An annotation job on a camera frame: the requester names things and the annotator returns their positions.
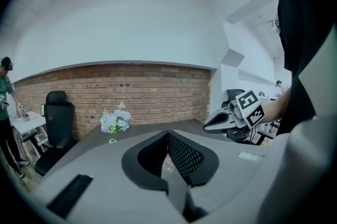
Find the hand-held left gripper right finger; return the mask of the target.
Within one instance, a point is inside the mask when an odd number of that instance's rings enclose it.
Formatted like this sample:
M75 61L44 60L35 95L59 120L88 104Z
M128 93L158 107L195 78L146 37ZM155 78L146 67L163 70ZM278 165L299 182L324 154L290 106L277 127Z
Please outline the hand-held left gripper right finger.
M194 224L264 224L259 214L271 185L264 165L272 147L180 130L169 130L167 141L186 184L184 205Z

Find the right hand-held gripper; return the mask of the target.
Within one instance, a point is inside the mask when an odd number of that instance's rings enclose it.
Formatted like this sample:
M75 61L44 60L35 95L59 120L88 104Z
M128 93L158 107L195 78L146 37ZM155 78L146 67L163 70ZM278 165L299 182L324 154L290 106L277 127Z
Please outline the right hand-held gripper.
M254 91L248 90L229 102L229 109L218 109L209 115L203 130L210 134L226 134L232 129L252 129L265 117L261 100Z

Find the pale blue flower bouquet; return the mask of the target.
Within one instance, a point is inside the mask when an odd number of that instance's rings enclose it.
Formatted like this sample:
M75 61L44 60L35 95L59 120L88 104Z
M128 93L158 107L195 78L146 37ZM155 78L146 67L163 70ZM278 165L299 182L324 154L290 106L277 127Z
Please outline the pale blue flower bouquet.
M126 131L130 121L131 114L125 110L125 105L121 102L113 112L104 109L100 118L101 131L108 134Z

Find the white table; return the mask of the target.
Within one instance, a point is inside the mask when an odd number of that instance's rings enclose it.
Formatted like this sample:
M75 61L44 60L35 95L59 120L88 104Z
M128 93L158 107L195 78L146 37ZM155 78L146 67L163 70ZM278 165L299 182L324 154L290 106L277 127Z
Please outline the white table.
M44 129L46 120L40 114L33 111L27 113L29 120L18 118L10 118L11 126L17 131L16 141L19 149L27 157L30 162L33 162L33 158L26 147L26 142L30 141L30 138L34 138L38 147L44 152L43 145L48 142L48 135Z

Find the person's black clothing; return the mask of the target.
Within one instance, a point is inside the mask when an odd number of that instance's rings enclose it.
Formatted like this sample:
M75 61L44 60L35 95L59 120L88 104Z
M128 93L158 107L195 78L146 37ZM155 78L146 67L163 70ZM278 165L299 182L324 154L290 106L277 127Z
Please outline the person's black clothing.
M277 8L284 68L292 73L291 93L277 134L285 134L315 116L300 74L337 24L335 0L279 0Z

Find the glass jar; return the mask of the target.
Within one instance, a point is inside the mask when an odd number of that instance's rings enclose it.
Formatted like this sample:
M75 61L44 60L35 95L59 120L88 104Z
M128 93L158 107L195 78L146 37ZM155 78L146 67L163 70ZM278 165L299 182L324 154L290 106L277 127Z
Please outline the glass jar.
M167 154L162 164L162 171L173 172L174 170L175 165L169 154Z

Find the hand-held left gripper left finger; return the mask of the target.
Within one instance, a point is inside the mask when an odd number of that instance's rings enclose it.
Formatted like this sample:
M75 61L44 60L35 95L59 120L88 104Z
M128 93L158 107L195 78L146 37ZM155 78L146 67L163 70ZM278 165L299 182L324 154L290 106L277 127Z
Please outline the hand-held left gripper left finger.
M87 175L92 181L66 217L71 224L185 224L165 192L140 188L122 169L124 153L155 134L88 150L43 179L34 197L47 206L77 175Z

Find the person's right forearm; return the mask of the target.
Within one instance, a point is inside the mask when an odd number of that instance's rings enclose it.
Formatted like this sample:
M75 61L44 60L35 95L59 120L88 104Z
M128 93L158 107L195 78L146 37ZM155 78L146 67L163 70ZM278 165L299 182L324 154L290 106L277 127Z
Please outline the person's right forearm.
M282 120L289 106L292 87L288 88L278 99L263 107L265 116L261 123Z

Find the dark grey table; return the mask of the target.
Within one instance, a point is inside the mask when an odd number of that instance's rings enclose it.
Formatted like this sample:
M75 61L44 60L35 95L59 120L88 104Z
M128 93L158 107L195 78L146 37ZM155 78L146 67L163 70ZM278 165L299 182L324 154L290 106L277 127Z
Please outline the dark grey table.
M211 138L220 141L232 142L224 135L221 134L209 134L203 130L203 124L197 119L190 119L184 121L176 121L172 123L161 123L161 124L150 124L150 125L132 125L125 132L119 132L116 134L115 138L120 141L123 139L128 139L130 137L142 135L145 133L150 133L154 131L163 130L181 130L187 133L192 133L198 136L203 136L206 138ZM99 126L95 127L90 131L83 139L77 142L77 144L72 147L49 171L43 176L41 182L44 182L48 177L54 174L59 169L63 168L70 162L74 161L79 156L86 153L88 150L98 147L103 144L107 144L110 140L110 135L101 132Z

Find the black mesh office chair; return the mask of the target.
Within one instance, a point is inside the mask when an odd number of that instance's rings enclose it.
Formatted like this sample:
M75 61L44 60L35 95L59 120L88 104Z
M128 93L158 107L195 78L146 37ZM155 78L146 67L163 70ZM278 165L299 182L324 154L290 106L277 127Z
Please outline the black mesh office chair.
M222 108L229 108L229 106L231 106L231 102L235 101L235 97L241 93L244 93L244 90L242 89L228 89L227 90L227 94L228 94L228 100L224 101L222 103ZM261 97L262 99L262 103L269 103L270 100L268 98L266 98L264 93L259 93L259 97ZM272 139L274 139L274 137L276 136L276 133L279 129L280 126L280 120L277 121L272 121L270 123L259 123L257 126L254 127L254 131L249 131L246 133L242 133L243 129L240 129L240 131L236 131L236 132L227 132L227 137L232 139L235 142L241 143L241 144L268 144L271 145L271 141ZM257 141L255 141L256 139L254 138L255 135L259 134L260 137Z

